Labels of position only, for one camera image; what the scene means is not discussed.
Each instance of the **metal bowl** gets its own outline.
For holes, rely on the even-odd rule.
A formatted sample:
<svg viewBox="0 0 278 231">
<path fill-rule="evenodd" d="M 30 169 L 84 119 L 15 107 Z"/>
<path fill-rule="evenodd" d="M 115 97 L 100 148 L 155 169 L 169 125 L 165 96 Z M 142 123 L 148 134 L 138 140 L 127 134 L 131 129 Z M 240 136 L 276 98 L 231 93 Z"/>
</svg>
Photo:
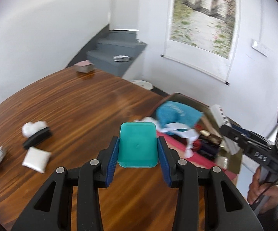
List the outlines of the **metal bowl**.
<svg viewBox="0 0 278 231">
<path fill-rule="evenodd" d="M 113 57 L 114 61 L 130 61 L 131 57 L 127 55 L 116 55 Z"/>
</svg>

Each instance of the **staircase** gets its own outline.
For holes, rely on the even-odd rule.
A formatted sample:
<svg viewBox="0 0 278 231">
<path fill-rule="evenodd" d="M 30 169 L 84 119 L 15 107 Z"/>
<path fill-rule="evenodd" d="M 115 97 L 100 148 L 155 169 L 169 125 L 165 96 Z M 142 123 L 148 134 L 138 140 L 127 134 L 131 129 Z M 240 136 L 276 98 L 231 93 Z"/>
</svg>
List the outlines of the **staircase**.
<svg viewBox="0 0 278 231">
<path fill-rule="evenodd" d="M 138 42 L 137 31 L 110 30 L 107 38 L 97 41 L 97 48 L 87 52 L 87 59 L 94 63 L 97 69 L 122 77 L 146 44 Z M 130 56 L 130 61 L 116 62 L 113 56 Z"/>
</svg>

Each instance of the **white cotton ball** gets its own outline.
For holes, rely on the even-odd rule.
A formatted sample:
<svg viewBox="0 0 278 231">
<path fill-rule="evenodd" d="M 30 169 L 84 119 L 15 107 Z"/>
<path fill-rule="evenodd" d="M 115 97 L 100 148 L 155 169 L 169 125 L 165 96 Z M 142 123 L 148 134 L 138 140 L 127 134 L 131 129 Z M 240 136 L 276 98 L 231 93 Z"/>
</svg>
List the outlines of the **white cotton ball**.
<svg viewBox="0 0 278 231">
<path fill-rule="evenodd" d="M 29 138 L 34 134 L 33 132 L 33 123 L 32 122 L 27 122 L 23 127 L 22 127 L 22 134 L 26 138 Z"/>
<path fill-rule="evenodd" d="M 43 121 L 38 121 L 34 124 L 34 129 L 37 132 L 46 127 L 48 127 L 48 126 L 47 126 L 46 122 L 43 122 Z"/>
</svg>

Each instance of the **light switch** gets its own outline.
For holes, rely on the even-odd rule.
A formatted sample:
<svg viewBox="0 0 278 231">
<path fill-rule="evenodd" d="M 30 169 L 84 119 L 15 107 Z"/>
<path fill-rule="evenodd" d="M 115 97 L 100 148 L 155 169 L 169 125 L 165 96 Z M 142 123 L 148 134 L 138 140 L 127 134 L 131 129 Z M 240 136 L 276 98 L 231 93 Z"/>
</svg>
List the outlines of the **light switch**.
<svg viewBox="0 0 278 231">
<path fill-rule="evenodd" d="M 253 49 L 256 51 L 260 52 L 262 55 L 268 57 L 269 54 L 269 48 L 267 48 L 263 43 L 260 43 L 256 40 L 252 41 L 252 46 Z"/>
</svg>

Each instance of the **small box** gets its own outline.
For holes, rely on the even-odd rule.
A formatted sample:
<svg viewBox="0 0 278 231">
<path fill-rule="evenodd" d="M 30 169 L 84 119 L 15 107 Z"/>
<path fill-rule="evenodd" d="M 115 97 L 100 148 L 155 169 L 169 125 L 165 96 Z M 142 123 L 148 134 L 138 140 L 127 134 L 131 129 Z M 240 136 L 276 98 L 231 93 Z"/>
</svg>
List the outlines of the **small box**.
<svg viewBox="0 0 278 231">
<path fill-rule="evenodd" d="M 81 61 L 75 65 L 76 71 L 81 73 L 89 73 L 95 69 L 94 64 L 90 61 Z"/>
</svg>

